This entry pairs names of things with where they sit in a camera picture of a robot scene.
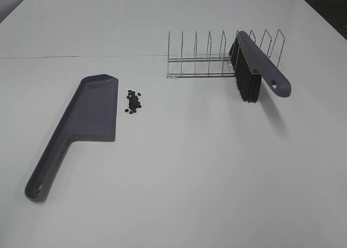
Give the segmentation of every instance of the pile of seeds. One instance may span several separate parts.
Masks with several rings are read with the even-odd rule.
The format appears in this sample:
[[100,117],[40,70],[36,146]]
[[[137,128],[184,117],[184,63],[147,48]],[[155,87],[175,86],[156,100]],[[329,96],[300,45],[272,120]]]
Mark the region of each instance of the pile of seeds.
[[129,114],[136,113],[137,108],[141,108],[141,103],[139,102],[139,96],[141,96],[141,93],[137,93],[133,90],[128,90],[128,96],[126,98],[129,99],[129,109],[125,109],[125,112],[129,112]]

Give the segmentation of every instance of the brush bristles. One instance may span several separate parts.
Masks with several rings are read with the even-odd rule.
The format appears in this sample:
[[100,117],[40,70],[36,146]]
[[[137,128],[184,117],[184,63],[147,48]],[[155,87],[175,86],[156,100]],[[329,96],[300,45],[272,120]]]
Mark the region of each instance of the brush bristles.
[[235,71],[237,88],[244,101],[255,103],[259,96],[261,75],[250,73],[242,49],[239,50],[239,47],[239,41],[236,39],[229,52]]

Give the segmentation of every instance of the white table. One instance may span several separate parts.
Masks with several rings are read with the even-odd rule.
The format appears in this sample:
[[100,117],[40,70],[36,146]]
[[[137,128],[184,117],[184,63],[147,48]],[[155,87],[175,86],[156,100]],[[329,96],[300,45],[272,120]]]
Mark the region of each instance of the white table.
[[[285,33],[289,98],[166,79],[168,30],[250,28]],[[347,246],[347,43],[303,0],[25,0],[0,55],[0,247]],[[116,141],[73,143],[32,203],[64,109],[102,73],[119,79]]]

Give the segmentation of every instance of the dish rack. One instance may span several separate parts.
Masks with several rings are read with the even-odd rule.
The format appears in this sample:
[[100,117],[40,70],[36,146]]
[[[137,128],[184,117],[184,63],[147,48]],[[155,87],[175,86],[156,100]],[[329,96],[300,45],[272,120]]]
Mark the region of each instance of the dish rack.
[[[267,29],[264,30],[259,48],[266,54],[271,60],[274,52],[275,45],[279,40],[279,35],[282,37],[282,44],[280,46],[280,53],[278,56],[277,67],[280,63],[286,37],[283,32],[278,29],[275,39],[273,41],[271,34]],[[250,38],[256,42],[255,33],[253,30],[249,32]],[[190,77],[235,77],[234,70],[230,63],[229,52],[226,55],[227,50],[227,38],[224,30],[220,40],[220,47],[218,54],[212,54],[212,35],[211,31],[208,32],[206,53],[203,55],[198,54],[198,34],[195,31],[194,48],[192,57],[183,57],[183,31],[181,33],[181,50],[180,55],[176,57],[170,56],[170,31],[168,38],[168,66],[167,66],[167,78],[190,78]]]

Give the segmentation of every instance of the brush handle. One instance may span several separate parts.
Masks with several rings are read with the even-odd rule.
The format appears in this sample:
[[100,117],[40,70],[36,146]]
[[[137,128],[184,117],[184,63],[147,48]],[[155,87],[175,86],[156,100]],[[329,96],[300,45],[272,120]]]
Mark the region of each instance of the brush handle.
[[278,96],[289,97],[291,84],[271,60],[244,31],[237,34],[242,53],[252,74],[260,74],[270,89]]

